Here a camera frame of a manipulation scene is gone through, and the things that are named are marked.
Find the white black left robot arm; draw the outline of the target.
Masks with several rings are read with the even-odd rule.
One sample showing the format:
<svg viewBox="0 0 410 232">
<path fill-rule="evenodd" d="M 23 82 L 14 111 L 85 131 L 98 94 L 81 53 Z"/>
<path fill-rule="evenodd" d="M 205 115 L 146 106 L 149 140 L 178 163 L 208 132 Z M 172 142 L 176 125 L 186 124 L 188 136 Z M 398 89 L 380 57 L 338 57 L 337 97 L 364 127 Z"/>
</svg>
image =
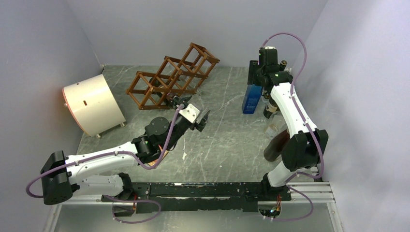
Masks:
<svg viewBox="0 0 410 232">
<path fill-rule="evenodd" d="M 93 194 L 131 199 L 134 187 L 126 174 L 104 177 L 101 173 L 127 166 L 155 169 L 186 131 L 202 131 L 209 112 L 203 113 L 189 100 L 173 97 L 175 113 L 171 121 L 158 116 L 145 126 L 143 135 L 122 145 L 83 155 L 66 156 L 62 150 L 52 153 L 40 171 L 43 193 L 39 198 L 46 205 Z"/>
</svg>

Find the brown wooden wine rack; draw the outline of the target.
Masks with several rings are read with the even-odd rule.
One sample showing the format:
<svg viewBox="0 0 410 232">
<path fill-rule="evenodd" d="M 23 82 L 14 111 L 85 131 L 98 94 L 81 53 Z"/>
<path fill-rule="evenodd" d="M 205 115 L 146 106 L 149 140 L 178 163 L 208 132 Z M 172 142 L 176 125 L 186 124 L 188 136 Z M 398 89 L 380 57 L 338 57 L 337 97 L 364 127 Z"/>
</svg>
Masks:
<svg viewBox="0 0 410 232">
<path fill-rule="evenodd" d="M 137 71 L 125 93 L 140 110 L 167 109 L 167 106 L 160 105 L 165 94 L 157 103 L 153 91 L 176 93 L 179 97 L 194 95 L 219 62 L 220 59 L 205 47 L 190 43 L 182 58 L 165 56 L 156 72 Z M 154 87 L 150 78 L 158 79 L 164 88 Z"/>
</svg>

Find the green bottle silver cap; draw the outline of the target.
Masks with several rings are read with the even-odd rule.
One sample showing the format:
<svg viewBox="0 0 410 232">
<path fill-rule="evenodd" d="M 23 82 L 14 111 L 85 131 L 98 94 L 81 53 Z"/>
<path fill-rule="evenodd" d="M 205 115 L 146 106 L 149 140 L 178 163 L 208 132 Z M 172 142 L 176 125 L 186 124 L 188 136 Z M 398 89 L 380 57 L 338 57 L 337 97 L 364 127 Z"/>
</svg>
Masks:
<svg viewBox="0 0 410 232">
<path fill-rule="evenodd" d="M 164 86 L 158 81 L 158 79 L 154 79 L 154 78 L 150 78 L 150 80 L 149 80 L 151 83 L 152 83 L 152 85 L 154 86 L 154 87 L 160 87 L 160 88 L 164 88 Z M 159 103 L 159 101 L 161 100 L 161 98 L 162 98 L 162 96 L 165 94 L 165 98 L 163 99 L 163 101 L 160 103 L 160 105 L 164 105 L 164 106 L 167 106 L 168 108 L 170 108 L 170 109 L 173 109 L 175 106 L 174 106 L 174 103 L 173 103 L 173 99 L 175 98 L 175 96 L 176 96 L 176 93 L 170 93 L 170 92 L 166 92 L 166 93 L 163 93 L 163 92 L 157 92 L 157 91 L 153 91 L 153 99 L 157 102 L 157 103 Z"/>
</svg>

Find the clear bottle white label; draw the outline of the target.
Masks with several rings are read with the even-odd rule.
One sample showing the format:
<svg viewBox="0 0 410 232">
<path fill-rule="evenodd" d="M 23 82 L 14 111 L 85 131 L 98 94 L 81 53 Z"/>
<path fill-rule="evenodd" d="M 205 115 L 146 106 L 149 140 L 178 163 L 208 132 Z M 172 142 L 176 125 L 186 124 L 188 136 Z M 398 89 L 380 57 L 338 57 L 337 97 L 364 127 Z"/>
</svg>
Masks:
<svg viewBox="0 0 410 232">
<path fill-rule="evenodd" d="M 274 112 L 268 119 L 264 134 L 268 139 L 273 139 L 287 129 L 285 118 L 281 111 Z"/>
</svg>

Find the dark green wine bottle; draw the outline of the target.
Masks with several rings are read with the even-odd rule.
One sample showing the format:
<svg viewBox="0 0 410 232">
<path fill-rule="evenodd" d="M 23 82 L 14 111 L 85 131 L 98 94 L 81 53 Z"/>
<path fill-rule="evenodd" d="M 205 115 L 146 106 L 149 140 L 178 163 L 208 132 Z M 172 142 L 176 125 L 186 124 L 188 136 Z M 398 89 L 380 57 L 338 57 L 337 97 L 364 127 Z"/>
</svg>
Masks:
<svg viewBox="0 0 410 232">
<path fill-rule="evenodd" d="M 265 118 L 269 119 L 271 115 L 278 110 L 278 105 L 269 94 L 265 93 L 263 94 L 263 97 L 267 100 L 263 115 Z"/>
</svg>

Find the brown bottle gold foil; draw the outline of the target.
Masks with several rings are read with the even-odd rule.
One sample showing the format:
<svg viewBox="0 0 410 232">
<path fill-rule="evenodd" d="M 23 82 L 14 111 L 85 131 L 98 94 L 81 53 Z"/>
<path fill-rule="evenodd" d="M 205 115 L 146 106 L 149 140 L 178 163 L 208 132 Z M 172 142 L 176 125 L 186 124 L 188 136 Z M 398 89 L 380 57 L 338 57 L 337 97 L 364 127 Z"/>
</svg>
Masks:
<svg viewBox="0 0 410 232">
<path fill-rule="evenodd" d="M 277 160 L 289 139 L 290 136 L 287 130 L 274 137 L 264 150 L 264 158 L 269 162 Z"/>
</svg>

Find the blue clear plastic bottle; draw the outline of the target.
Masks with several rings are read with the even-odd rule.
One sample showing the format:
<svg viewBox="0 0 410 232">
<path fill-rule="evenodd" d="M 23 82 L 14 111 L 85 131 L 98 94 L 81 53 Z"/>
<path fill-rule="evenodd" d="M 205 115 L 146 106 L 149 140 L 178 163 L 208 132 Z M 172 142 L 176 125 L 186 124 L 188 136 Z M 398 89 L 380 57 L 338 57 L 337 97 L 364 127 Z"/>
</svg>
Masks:
<svg viewBox="0 0 410 232">
<path fill-rule="evenodd" d="M 247 85 L 242 103 L 243 114 L 254 114 L 262 95 L 262 87 L 257 85 Z"/>
</svg>

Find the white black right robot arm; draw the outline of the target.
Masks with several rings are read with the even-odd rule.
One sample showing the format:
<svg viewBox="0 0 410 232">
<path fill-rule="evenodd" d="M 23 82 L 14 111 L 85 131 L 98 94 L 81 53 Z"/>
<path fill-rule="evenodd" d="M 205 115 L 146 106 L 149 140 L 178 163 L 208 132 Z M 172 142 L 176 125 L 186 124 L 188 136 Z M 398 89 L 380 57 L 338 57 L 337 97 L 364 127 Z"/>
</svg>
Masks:
<svg viewBox="0 0 410 232">
<path fill-rule="evenodd" d="M 262 46 L 259 59 L 249 64 L 248 83 L 262 87 L 268 93 L 269 101 L 280 110 L 288 134 L 279 134 L 278 144 L 282 149 L 274 150 L 282 161 L 264 175 L 261 195 L 273 200 L 286 183 L 297 174 L 317 164 L 323 165 L 323 155 L 329 139 L 326 130 L 320 130 L 308 117 L 294 90 L 293 76 L 285 71 L 286 62 L 278 61 L 274 47 Z"/>
</svg>

